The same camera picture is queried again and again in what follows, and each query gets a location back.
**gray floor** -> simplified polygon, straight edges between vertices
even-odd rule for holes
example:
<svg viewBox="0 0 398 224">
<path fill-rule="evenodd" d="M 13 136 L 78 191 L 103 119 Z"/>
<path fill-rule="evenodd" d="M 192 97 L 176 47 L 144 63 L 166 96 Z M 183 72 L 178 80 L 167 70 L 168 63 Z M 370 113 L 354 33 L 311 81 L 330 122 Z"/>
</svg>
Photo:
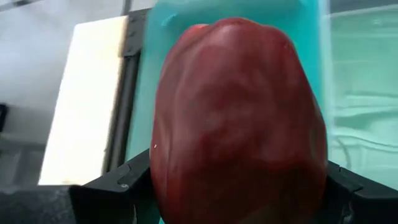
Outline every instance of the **gray floor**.
<svg viewBox="0 0 398 224">
<path fill-rule="evenodd" d="M 0 185 L 26 185 L 39 178 L 74 26 L 120 16 L 124 1 L 36 0 L 1 11 L 12 1 L 0 0 L 0 103 L 10 107 L 0 134 Z M 154 2 L 135 0 L 131 9 Z"/>
</svg>

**black cable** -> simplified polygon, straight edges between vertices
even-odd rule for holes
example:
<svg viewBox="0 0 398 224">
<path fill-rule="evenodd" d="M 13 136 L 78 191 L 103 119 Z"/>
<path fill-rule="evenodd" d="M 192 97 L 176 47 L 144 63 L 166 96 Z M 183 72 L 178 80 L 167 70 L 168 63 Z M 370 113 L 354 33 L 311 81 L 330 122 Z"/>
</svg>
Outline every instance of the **black cable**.
<svg viewBox="0 0 398 224">
<path fill-rule="evenodd" d="M 351 170 L 351 168 L 352 168 L 351 156 L 349 155 L 347 147 L 340 141 L 340 139 L 335 138 L 335 140 L 341 146 L 341 148 L 343 149 L 344 155 L 346 156 L 346 160 L 347 160 L 346 168 L 348 170 Z"/>
</svg>

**red bell pepper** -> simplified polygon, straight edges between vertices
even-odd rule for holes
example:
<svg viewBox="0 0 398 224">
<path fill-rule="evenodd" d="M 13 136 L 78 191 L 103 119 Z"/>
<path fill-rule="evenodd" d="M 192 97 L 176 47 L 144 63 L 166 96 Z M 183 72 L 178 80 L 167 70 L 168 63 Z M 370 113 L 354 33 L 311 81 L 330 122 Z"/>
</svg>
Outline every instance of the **red bell pepper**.
<svg viewBox="0 0 398 224">
<path fill-rule="evenodd" d="M 166 224 L 306 223 L 326 132 L 293 43 L 241 19 L 189 28 L 155 100 L 150 169 Z"/>
</svg>

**white panel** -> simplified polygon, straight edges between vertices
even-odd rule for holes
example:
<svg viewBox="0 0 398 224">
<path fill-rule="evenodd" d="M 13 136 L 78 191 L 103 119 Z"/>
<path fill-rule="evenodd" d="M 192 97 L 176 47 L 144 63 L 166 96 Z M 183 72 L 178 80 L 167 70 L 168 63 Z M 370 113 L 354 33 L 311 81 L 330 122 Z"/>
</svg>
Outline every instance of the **white panel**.
<svg viewBox="0 0 398 224">
<path fill-rule="evenodd" d="M 127 17 L 75 27 L 39 184 L 101 175 L 123 58 Z"/>
</svg>

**teal plastic container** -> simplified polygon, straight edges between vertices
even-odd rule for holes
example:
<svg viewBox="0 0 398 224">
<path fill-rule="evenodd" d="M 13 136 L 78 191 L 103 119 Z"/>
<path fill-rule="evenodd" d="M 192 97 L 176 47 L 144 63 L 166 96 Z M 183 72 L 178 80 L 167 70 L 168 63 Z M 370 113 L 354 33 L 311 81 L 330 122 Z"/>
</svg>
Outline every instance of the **teal plastic container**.
<svg viewBox="0 0 398 224">
<path fill-rule="evenodd" d="M 178 37 L 194 24 L 245 17 L 283 30 L 293 40 L 313 92 L 322 105 L 319 15 L 316 0 L 160 0 L 147 18 L 126 159 L 149 148 L 162 64 Z"/>
<path fill-rule="evenodd" d="M 331 15 L 329 160 L 398 190 L 398 5 Z"/>
</svg>

